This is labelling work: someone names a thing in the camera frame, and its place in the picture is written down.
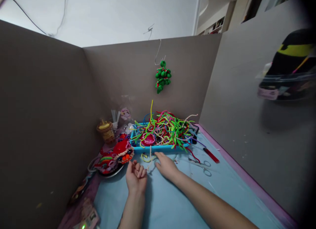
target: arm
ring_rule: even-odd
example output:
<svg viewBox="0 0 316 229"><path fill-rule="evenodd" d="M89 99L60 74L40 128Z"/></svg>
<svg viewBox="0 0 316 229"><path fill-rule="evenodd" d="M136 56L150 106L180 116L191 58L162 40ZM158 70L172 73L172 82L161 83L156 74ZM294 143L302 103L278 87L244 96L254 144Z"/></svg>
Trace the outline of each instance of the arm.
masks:
<svg viewBox="0 0 316 229"><path fill-rule="evenodd" d="M128 163L126 183L128 197L118 229L140 229L145 207L147 172L136 160Z"/></svg>
<svg viewBox="0 0 316 229"><path fill-rule="evenodd" d="M165 154L155 155L160 161L160 164L156 162L160 173L186 195L210 228L257 228L228 203L179 171Z"/></svg>

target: ceiling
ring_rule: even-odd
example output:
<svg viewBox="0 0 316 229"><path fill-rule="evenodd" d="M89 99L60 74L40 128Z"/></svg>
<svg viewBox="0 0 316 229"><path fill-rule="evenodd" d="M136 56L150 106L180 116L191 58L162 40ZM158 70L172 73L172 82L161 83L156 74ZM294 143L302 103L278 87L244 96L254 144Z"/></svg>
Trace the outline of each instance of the ceiling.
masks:
<svg viewBox="0 0 316 229"><path fill-rule="evenodd" d="M216 12L218 12L227 3L234 0L201 0L199 9L198 27L204 24Z"/></svg>

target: plate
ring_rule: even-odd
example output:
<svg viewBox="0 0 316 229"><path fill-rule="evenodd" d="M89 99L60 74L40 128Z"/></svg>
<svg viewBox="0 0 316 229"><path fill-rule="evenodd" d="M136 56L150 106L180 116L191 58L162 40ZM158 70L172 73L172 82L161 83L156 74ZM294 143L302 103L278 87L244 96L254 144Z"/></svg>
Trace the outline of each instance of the plate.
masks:
<svg viewBox="0 0 316 229"><path fill-rule="evenodd" d="M111 178L111 177L115 176L117 173L119 173L121 171L121 169L124 167L124 165L125 164L119 163L117 169L114 172L110 173L110 174L102 174L100 171L98 171L98 173L103 178L108 179L108 178Z"/></svg>

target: red utility knife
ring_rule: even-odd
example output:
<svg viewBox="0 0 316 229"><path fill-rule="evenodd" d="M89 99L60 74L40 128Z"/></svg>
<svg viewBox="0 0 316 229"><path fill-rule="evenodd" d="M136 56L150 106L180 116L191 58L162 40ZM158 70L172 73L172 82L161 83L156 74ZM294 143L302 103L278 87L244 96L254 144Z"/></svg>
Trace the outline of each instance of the red utility knife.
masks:
<svg viewBox="0 0 316 229"><path fill-rule="evenodd" d="M210 156L210 158L213 159L213 161L215 161L215 163L220 162L207 148L203 148L203 150L206 152L206 154L208 154Z"/></svg>

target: blue tray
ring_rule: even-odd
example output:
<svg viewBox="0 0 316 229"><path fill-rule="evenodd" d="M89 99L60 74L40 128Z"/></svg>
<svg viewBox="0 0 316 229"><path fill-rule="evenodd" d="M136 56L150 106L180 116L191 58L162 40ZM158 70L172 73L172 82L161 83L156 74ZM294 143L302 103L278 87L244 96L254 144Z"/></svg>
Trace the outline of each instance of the blue tray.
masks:
<svg viewBox="0 0 316 229"><path fill-rule="evenodd" d="M135 130L132 131L132 134L131 134L131 139L135 136ZM152 146L151 147L151 152L154 153L154 152L164 152L164 153L169 153L169 152L184 152L184 150L181 150L181 148L177 147L176 149L171 149L173 145L162 145L162 146ZM188 147L189 146L189 143L184 143L183 144L183 147ZM136 154L141 154L141 153L149 153L150 152L150 147L145 147L145 148L142 148L142 147L134 147L134 152Z"/></svg>

